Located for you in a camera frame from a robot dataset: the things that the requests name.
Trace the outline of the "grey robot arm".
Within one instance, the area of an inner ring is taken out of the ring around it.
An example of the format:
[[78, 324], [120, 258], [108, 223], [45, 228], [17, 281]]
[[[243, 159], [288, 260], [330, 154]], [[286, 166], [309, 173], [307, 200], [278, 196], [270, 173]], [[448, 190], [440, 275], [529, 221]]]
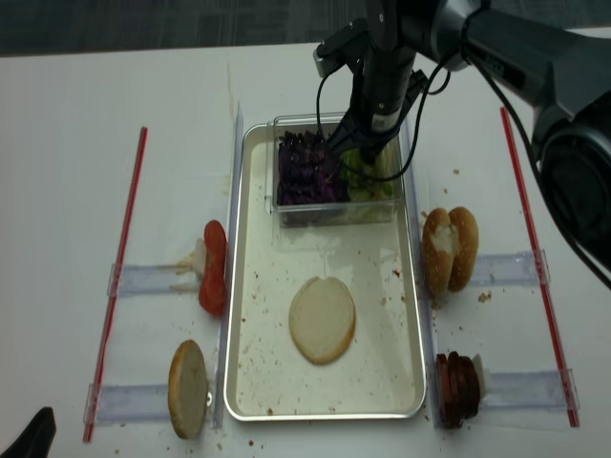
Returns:
[[423, 92], [414, 58], [476, 67], [491, 88], [534, 111], [525, 148], [548, 211], [571, 248], [610, 263], [610, 43], [493, 10], [486, 1], [370, 1], [367, 16], [315, 53], [321, 76], [348, 66], [348, 111], [328, 139], [334, 154], [374, 158]]

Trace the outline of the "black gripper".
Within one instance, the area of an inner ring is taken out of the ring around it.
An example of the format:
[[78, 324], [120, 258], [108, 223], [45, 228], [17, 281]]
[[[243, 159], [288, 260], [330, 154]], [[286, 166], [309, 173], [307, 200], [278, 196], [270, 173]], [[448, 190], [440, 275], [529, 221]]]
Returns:
[[411, 109], [407, 98], [416, 52], [428, 44], [426, 1], [368, 1], [367, 45], [353, 79], [350, 112], [327, 139], [330, 154], [360, 149], [374, 163]]

